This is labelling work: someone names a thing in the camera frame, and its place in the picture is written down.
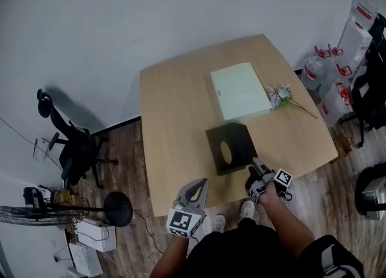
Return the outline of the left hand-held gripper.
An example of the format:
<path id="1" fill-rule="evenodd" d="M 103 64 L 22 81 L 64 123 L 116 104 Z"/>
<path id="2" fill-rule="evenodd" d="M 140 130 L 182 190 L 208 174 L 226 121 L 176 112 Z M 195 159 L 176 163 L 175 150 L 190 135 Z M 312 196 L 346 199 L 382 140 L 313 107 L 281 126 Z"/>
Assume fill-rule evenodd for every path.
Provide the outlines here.
<path id="1" fill-rule="evenodd" d="M 169 210 L 166 227 L 170 234 L 191 238 L 202 225 L 206 212 L 208 179 L 197 179 L 184 185 Z"/>

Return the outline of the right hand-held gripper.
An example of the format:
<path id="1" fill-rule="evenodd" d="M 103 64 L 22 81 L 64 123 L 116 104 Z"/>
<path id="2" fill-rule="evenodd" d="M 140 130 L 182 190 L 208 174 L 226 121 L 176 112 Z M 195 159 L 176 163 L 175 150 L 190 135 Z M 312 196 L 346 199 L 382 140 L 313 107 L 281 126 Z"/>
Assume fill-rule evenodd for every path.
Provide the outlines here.
<path id="1" fill-rule="evenodd" d="M 274 172 L 259 157 L 252 158 L 252 165 L 248 167 L 249 177 L 245 183 L 247 195 L 258 204 L 258 198 L 266 191 L 266 185 L 273 182 L 277 195 L 285 201 L 291 201 L 293 196 L 289 192 L 293 177 L 289 173 L 280 169 Z"/>

